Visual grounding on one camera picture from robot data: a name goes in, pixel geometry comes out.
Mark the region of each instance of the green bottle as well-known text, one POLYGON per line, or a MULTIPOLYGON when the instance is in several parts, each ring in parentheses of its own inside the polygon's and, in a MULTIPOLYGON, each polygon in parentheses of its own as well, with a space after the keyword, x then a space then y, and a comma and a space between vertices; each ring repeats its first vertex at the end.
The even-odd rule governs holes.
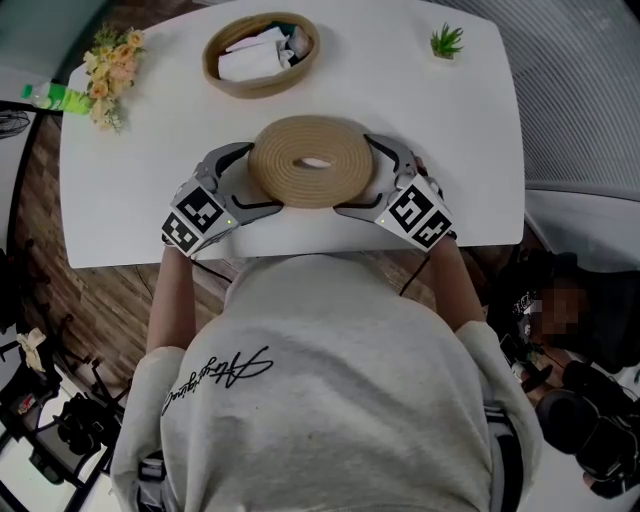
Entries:
POLYGON ((91 99, 86 94, 51 82, 35 88, 33 85, 26 85, 22 97, 38 108, 74 114, 88 114, 92 106, 91 99))

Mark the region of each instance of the bottle cap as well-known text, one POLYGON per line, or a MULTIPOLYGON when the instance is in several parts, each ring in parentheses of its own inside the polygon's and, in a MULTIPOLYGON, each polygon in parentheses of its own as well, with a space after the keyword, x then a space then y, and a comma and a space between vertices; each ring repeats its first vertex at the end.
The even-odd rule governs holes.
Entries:
POLYGON ((22 90, 22 97, 26 99, 29 96, 31 96, 32 92, 33 92, 33 85, 27 84, 24 86, 24 89, 22 90))

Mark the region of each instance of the white desk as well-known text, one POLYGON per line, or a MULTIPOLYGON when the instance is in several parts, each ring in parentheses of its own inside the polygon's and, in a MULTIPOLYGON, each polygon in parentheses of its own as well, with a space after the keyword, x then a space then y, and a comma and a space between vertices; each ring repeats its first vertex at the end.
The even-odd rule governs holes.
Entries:
MULTIPOLYGON (((408 143, 443 186, 461 245, 520 241, 520 120, 493 23, 418 0, 237 0, 146 34, 148 54, 126 102, 129 130, 103 133, 88 118, 64 116, 60 186, 72 267, 160 261, 169 201, 206 153, 300 114, 349 118, 408 143), (215 32, 242 16, 282 10, 307 16, 320 31, 320 55, 303 82, 261 100, 233 99, 206 82, 200 55, 215 32), (445 21, 464 29, 453 68, 428 58, 431 33, 445 21)), ((71 75, 71 87, 86 83, 84 68, 71 75)), ((387 169, 379 169, 374 191, 391 182, 387 169)), ((231 171, 221 188, 233 188, 243 172, 231 171)), ((402 247, 409 246, 333 210, 285 208, 199 258, 402 247)))

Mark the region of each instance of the corrugated gray panel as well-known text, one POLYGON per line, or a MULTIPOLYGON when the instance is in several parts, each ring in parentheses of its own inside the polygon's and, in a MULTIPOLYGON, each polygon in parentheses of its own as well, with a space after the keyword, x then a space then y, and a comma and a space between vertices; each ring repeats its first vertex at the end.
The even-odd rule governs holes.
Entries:
POLYGON ((623 0, 434 3, 498 25, 529 184, 640 198, 640 22, 623 0))

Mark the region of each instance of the forearm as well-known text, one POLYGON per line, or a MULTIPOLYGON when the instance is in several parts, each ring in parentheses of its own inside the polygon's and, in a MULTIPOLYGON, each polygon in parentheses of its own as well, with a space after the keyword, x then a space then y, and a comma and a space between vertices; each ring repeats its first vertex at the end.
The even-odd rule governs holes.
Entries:
POLYGON ((455 240, 445 236, 431 250, 438 314, 455 332, 472 320, 485 321, 480 300, 455 240))
POLYGON ((147 334, 147 354, 159 347, 187 349, 196 335, 191 261, 175 248, 162 257, 147 334))

